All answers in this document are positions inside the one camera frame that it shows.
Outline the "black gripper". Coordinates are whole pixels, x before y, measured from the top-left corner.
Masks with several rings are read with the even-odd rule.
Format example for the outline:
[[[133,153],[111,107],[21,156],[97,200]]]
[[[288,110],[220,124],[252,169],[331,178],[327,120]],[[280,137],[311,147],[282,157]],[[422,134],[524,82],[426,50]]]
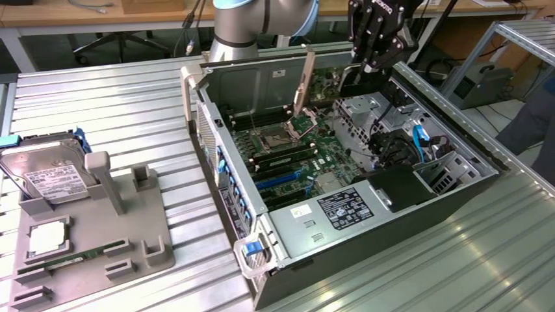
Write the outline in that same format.
[[[408,27],[418,1],[350,1],[348,41],[352,63],[375,73],[408,60],[419,44]]]

